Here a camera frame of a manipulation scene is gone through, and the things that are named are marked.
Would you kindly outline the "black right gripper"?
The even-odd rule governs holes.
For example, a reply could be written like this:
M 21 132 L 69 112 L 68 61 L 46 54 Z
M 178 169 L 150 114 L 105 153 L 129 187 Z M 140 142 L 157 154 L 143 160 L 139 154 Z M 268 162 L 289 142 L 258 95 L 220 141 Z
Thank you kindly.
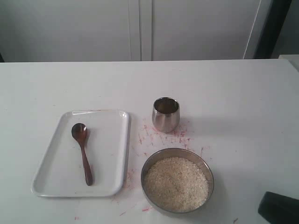
M 298 224 L 299 200 L 267 191 L 259 204 L 258 214 L 270 224 Z

